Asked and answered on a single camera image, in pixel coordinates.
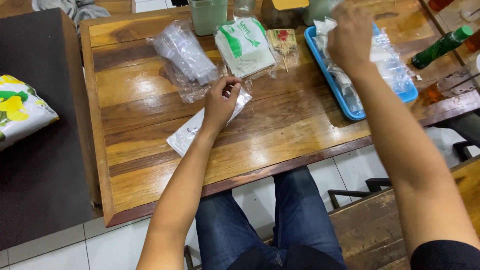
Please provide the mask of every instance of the green plastic bottle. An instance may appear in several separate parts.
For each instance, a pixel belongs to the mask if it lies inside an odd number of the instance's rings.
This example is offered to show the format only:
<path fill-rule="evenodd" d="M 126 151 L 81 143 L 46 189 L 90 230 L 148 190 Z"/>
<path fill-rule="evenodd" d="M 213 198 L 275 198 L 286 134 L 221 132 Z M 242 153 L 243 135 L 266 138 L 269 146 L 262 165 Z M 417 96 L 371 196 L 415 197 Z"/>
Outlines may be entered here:
<path fill-rule="evenodd" d="M 412 57 L 412 64 L 418 69 L 423 69 L 430 65 L 433 60 L 445 55 L 451 50 L 462 45 L 462 42 L 473 35 L 473 30 L 469 26 L 462 26 L 455 32 L 446 33 L 426 50 L 417 53 Z"/>

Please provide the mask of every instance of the plastic wrap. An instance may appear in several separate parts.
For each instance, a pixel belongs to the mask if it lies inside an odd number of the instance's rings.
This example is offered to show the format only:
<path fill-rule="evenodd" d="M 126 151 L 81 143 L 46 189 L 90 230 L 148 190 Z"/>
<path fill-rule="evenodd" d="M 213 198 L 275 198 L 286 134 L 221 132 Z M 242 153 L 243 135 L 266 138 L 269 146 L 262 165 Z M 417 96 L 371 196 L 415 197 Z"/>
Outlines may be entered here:
<path fill-rule="evenodd" d="M 255 79 L 269 74 L 276 78 L 281 57 L 268 43 L 265 29 L 256 18 L 228 21 L 217 27 L 214 36 L 225 65 L 235 77 Z"/>
<path fill-rule="evenodd" d="M 328 32 L 336 27 L 336 21 L 326 17 L 325 22 L 314 21 L 314 23 L 317 36 L 313 40 L 318 50 L 323 51 L 323 61 L 340 86 L 349 110 L 351 112 L 363 110 L 352 82 L 345 72 L 332 62 L 327 51 Z M 412 82 L 411 77 L 414 73 L 400 60 L 399 54 L 392 48 L 384 29 L 380 31 L 380 34 L 372 37 L 370 61 L 376 64 L 378 72 L 396 94 L 405 92 L 407 81 Z"/>
<path fill-rule="evenodd" d="M 58 119 L 31 86 L 9 75 L 0 77 L 0 151 Z"/>
<path fill-rule="evenodd" d="M 191 22 L 173 21 L 156 37 L 147 38 L 154 45 L 160 61 L 185 103 L 205 96 L 209 83 L 220 76 L 192 32 Z"/>
<path fill-rule="evenodd" d="M 252 97 L 243 89 L 240 89 L 239 97 L 237 99 L 237 104 L 233 111 L 232 117 L 227 122 L 230 123 L 235 116 L 237 116 L 245 104 L 252 99 Z M 190 144 L 192 144 L 195 135 L 202 126 L 204 120 L 205 108 L 202 108 L 198 113 L 196 113 L 190 120 L 188 120 L 183 126 L 181 126 L 174 134 L 167 138 L 167 143 L 182 157 L 187 153 Z"/>

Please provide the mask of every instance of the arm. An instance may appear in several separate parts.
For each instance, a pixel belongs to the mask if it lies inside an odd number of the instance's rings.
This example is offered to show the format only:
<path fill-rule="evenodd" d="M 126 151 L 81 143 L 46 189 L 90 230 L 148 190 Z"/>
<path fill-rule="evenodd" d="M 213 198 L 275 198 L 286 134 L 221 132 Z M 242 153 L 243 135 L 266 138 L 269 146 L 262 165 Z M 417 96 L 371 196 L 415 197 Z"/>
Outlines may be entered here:
<path fill-rule="evenodd" d="M 334 18 L 338 26 L 329 33 L 328 51 L 362 101 L 375 149 L 394 187 L 408 253 L 432 240 L 480 248 L 442 156 L 370 62 L 372 17 L 342 4 Z"/>
<path fill-rule="evenodd" d="M 231 89 L 228 100 L 222 95 Z M 197 212 L 212 145 L 232 116 L 240 79 L 222 77 L 207 92 L 202 127 L 157 202 L 148 226 L 138 270 L 183 269 L 183 247 Z"/>

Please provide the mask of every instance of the wooden bench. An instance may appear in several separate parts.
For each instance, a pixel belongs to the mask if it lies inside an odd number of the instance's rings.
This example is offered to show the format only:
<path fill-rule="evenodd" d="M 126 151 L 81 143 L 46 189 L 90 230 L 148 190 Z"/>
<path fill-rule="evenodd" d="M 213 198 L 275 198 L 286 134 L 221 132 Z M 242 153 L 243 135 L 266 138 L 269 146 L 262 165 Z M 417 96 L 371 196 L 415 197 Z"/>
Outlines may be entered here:
<path fill-rule="evenodd" d="M 480 236 L 480 156 L 453 167 L 451 172 Z M 410 269 L 391 187 L 335 209 L 329 216 L 348 269 Z M 185 247 L 189 269 L 200 269 L 201 265 L 193 267 Z"/>

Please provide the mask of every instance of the blue jeans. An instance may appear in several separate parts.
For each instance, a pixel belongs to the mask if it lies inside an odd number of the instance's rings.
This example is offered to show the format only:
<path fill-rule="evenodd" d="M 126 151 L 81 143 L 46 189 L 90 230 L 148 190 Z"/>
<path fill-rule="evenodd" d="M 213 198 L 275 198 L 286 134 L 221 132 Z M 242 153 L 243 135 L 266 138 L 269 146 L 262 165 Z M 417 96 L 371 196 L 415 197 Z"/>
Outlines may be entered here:
<path fill-rule="evenodd" d="M 241 253 L 257 248 L 282 265 L 292 244 L 308 245 L 344 264 L 342 249 L 307 166 L 274 176 L 275 227 L 265 245 L 227 190 L 200 200 L 195 216 L 204 270 L 226 270 Z"/>

